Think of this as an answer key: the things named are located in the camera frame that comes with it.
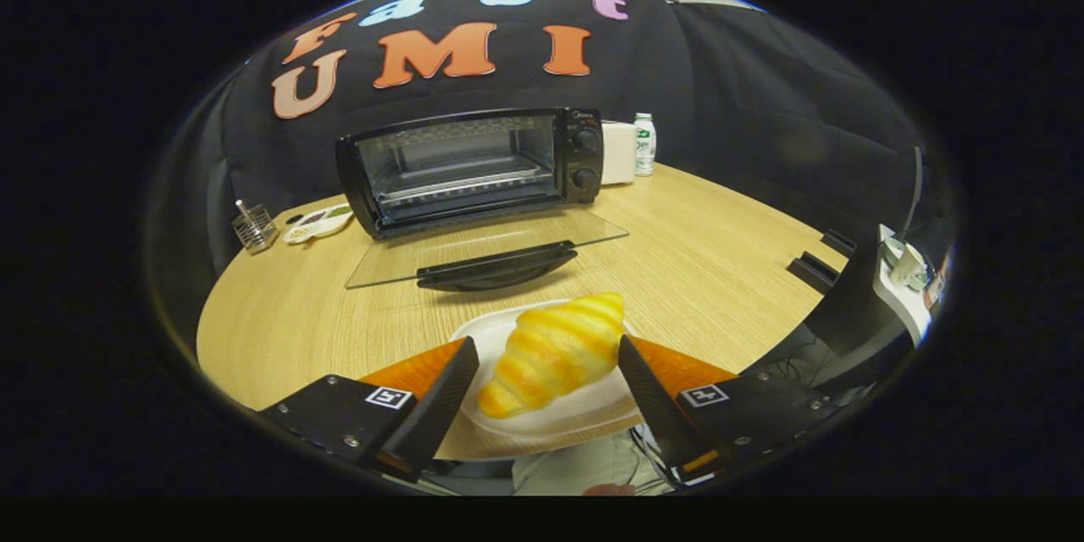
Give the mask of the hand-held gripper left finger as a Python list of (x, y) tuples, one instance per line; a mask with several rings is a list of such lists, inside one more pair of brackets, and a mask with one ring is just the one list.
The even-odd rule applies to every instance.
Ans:
[(364, 379), (328, 373), (259, 414), (330, 456), (414, 483), (444, 442), (478, 369), (475, 340), (460, 338)]

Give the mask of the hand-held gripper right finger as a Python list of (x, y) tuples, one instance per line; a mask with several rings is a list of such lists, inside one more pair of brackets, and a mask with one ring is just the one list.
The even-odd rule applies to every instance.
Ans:
[(744, 475), (812, 439), (843, 410), (798, 380), (735, 375), (635, 336), (621, 337), (618, 367), (681, 483)]

